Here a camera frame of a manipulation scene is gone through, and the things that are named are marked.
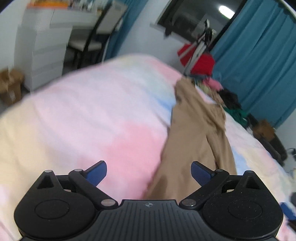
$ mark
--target white dresser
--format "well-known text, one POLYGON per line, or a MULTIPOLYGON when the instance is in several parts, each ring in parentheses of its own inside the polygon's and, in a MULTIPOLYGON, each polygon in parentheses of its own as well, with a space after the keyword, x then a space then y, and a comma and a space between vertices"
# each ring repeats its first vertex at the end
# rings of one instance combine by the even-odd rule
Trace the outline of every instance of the white dresser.
POLYGON ((33 91, 62 75, 73 27, 93 27, 96 13, 63 9, 27 9, 18 27, 15 67, 25 74, 24 85, 33 91))

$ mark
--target pastel bedsheet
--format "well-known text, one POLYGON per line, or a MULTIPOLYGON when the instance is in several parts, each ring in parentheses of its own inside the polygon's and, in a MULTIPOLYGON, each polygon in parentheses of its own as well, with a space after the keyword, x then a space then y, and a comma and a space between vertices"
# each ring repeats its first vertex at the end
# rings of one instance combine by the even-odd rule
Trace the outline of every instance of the pastel bedsheet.
MULTIPOLYGON (((105 160, 100 189, 119 202, 140 199, 160 163, 180 77, 151 56, 124 56, 68 74, 8 109, 0 118, 0 240, 20 238, 13 211, 46 169, 67 174, 105 160)), ((281 167, 229 115, 226 129, 238 173, 254 170, 286 201, 291 187, 281 167)), ((283 225, 279 235, 293 240, 291 233, 283 225)))

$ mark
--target pink cloth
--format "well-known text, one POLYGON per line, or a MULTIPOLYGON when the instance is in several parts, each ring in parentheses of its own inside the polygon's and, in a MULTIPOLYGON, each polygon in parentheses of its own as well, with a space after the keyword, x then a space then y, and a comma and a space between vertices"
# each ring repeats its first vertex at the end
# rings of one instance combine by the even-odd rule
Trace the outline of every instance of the pink cloth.
POLYGON ((202 83, 205 86, 210 87, 211 89, 216 90, 216 91, 220 91, 223 89, 223 86, 218 81, 213 80, 211 77, 204 79, 202 81, 202 83))

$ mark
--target ceiling light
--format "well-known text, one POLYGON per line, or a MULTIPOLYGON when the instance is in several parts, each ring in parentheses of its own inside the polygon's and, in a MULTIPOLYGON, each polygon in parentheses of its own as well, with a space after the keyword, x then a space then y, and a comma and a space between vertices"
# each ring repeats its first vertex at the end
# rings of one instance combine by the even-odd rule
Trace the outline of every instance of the ceiling light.
POLYGON ((234 11, 230 10, 228 7, 226 6, 221 6, 219 8, 219 12, 222 13, 225 17, 231 19, 234 15, 234 11))

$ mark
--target white wall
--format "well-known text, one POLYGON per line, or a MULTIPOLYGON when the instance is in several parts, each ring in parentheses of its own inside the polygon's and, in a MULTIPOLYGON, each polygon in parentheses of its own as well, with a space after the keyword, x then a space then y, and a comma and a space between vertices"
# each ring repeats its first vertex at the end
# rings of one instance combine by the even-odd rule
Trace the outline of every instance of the white wall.
MULTIPOLYGON (((296 148, 296 110, 276 130, 276 134, 286 149, 296 148)), ((286 172, 290 172, 293 168, 296 168, 296 162, 290 155, 285 161, 284 169, 286 172)))
POLYGON ((150 26, 151 23, 156 23, 167 3, 168 0, 149 0, 147 2, 118 55, 146 53, 159 58, 179 71, 182 70, 177 51, 184 43, 173 37, 165 39, 162 31, 150 26))
POLYGON ((13 67, 17 27, 30 0, 14 0, 0 13, 0 69, 13 67))

